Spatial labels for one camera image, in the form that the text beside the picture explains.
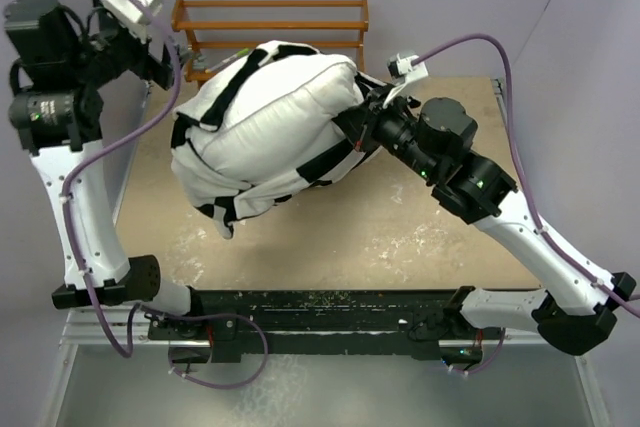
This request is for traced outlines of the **white pillow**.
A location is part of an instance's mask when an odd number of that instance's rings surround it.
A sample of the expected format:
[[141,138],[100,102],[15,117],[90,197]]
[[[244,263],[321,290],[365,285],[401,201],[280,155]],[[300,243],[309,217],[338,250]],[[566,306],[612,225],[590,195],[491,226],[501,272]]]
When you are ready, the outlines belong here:
[[333,120],[362,102],[357,68],[344,55],[289,56],[261,67],[241,85],[220,127],[204,115],[242,67],[236,62],[173,111],[184,128],[172,149],[171,168],[189,202],[200,207],[216,197],[264,200],[305,188],[297,169],[327,153],[321,174],[339,181],[364,159]]

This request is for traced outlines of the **black white checkered pillowcase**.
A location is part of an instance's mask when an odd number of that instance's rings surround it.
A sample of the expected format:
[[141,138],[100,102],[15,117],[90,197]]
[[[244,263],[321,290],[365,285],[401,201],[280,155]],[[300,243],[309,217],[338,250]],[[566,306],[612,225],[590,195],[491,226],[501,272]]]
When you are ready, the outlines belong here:
[[384,84],[345,55],[262,43],[174,109],[171,169],[190,204],[230,239],[237,222],[376,156],[355,150],[334,121]]

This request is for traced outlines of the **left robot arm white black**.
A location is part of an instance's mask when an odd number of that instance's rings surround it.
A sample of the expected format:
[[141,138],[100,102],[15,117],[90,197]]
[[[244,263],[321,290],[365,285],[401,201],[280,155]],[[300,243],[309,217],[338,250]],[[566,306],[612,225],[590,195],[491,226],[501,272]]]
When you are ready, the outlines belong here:
[[191,305],[190,290],[163,279],[155,256],[125,254],[98,156],[100,88],[130,71],[169,89],[180,64],[172,49],[156,59],[142,25],[125,24],[105,1],[95,0],[92,14],[95,34],[58,0],[16,0],[4,11],[4,31],[18,53],[9,121],[45,185],[65,256],[52,302],[63,310],[139,301],[171,313],[171,328],[194,339],[206,316]]

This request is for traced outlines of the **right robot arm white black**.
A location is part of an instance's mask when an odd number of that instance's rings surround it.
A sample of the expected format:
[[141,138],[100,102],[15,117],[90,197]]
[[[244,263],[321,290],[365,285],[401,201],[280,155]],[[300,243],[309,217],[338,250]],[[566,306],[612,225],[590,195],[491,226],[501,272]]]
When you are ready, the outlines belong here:
[[534,221],[515,180],[472,150],[478,124],[461,103],[433,98],[413,115],[410,99],[388,101],[387,92],[375,89],[335,118],[350,144],[386,149],[426,182],[441,208],[498,242],[541,284],[530,291],[461,287],[444,309],[446,330],[456,338],[485,328],[534,332],[573,356],[607,340],[635,279],[598,267]]

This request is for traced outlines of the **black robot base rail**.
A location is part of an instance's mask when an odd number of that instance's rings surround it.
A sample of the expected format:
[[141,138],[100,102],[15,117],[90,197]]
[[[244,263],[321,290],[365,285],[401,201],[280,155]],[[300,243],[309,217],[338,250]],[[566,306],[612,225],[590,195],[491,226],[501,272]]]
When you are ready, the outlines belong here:
[[470,326],[453,290],[199,290],[192,321],[152,320],[149,336],[203,360],[245,354],[400,355],[477,364],[497,328]]

